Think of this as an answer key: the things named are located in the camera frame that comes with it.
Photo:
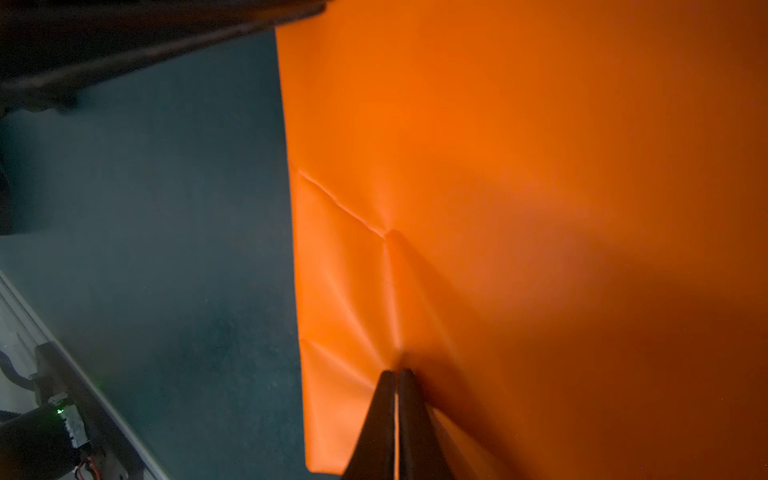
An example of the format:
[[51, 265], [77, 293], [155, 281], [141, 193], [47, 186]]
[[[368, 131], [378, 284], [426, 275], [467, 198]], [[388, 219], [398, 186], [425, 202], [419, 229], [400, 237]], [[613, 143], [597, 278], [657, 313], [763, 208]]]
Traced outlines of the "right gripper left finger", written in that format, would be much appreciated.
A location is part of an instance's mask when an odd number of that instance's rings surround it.
[[395, 478], [395, 391], [395, 373], [382, 372], [352, 456], [341, 479], [393, 480]]

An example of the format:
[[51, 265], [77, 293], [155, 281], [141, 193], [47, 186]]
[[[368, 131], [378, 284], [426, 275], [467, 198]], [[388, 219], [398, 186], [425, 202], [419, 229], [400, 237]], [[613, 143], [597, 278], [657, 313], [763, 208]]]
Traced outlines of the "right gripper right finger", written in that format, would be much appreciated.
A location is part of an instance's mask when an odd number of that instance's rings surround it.
[[410, 369], [397, 374], [399, 475], [407, 480], [453, 480], [426, 408], [422, 389]]

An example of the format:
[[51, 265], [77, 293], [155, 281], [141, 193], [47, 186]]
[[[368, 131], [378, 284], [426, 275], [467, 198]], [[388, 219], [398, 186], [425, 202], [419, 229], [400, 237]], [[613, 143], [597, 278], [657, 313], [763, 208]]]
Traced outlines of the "orange wrapping paper sheet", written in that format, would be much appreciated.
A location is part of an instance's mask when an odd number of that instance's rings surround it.
[[334, 1], [276, 33], [305, 462], [419, 378], [466, 479], [767, 475], [767, 5]]

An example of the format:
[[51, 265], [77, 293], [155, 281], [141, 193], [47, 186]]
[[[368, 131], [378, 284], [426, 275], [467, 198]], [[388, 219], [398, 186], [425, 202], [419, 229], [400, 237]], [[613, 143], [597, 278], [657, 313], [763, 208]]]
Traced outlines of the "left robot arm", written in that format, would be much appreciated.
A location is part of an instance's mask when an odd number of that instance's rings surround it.
[[1, 113], [74, 107], [79, 91], [323, 13], [324, 1], [4, 1]]

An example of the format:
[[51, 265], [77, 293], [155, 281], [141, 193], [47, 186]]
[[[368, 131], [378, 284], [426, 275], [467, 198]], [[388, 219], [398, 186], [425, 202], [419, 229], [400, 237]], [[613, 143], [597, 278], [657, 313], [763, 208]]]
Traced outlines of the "green table mat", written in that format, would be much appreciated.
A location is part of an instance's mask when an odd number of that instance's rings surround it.
[[173, 479], [305, 479], [276, 38], [1, 123], [1, 269]]

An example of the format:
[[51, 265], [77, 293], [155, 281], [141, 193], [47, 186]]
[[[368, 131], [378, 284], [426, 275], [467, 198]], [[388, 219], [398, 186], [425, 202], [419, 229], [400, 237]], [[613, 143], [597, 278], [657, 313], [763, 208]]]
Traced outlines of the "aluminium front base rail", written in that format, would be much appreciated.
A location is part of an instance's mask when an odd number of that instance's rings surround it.
[[88, 310], [68, 287], [41, 288], [1, 274], [1, 350], [18, 374], [48, 377], [78, 408], [90, 444], [114, 457], [120, 471], [99, 467], [102, 478], [171, 479], [174, 474], [133, 426], [145, 400], [130, 379], [146, 351], [138, 337]]

